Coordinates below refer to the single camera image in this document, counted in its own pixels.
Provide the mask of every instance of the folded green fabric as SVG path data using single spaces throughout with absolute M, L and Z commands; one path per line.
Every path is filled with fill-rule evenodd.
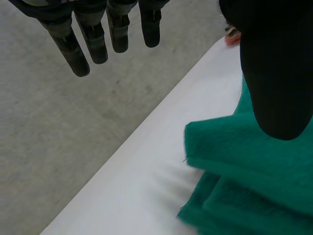
M 211 235 L 250 235 L 252 232 L 234 224 L 222 221 L 203 209 L 204 202 L 211 195 L 220 176 L 205 172 L 190 200 L 183 206 L 178 217 L 183 222 L 196 227 L 199 234 Z
M 312 142 L 312 121 L 292 141 L 264 134 L 243 79 L 234 115 L 186 126 L 187 162 L 206 172 L 179 218 L 203 235 L 313 235 Z
M 279 206 L 225 177 L 202 208 L 216 218 L 261 234 L 313 234 L 313 217 Z
M 313 122 L 292 141 L 271 138 L 246 101 L 250 98 L 245 83 L 243 90 L 234 115 L 186 126 L 188 164 L 313 216 Z

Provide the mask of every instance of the concrete floor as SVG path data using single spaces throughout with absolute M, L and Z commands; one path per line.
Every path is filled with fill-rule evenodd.
M 86 53 L 91 72 L 78 78 L 35 19 L 7 1 L 0 11 L 1 234 L 37 235 L 224 35 L 224 20 L 217 0 L 172 0 L 150 49 L 136 7 L 130 48 L 116 54 L 105 16 L 109 60 L 95 65 Z

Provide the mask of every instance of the orange object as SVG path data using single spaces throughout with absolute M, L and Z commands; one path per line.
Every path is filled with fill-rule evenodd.
M 226 29 L 225 42 L 227 46 L 239 44 L 241 33 L 234 26 L 230 25 Z

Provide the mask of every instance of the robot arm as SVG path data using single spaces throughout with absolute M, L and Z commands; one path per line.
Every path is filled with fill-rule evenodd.
M 49 32 L 73 72 L 89 74 L 88 62 L 72 30 L 72 12 L 79 24 L 94 63 L 108 59 L 101 19 L 107 12 L 113 49 L 128 49 L 128 13 L 138 0 L 10 0 L 25 15 L 36 18 Z M 139 0 L 145 44 L 156 47 L 160 41 L 161 9 L 169 0 Z

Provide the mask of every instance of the white table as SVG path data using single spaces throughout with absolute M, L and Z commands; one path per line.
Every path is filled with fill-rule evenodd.
M 202 175 L 183 162 L 184 127 L 231 115 L 241 87 L 239 47 L 221 39 L 41 234 L 193 234 L 176 219 Z

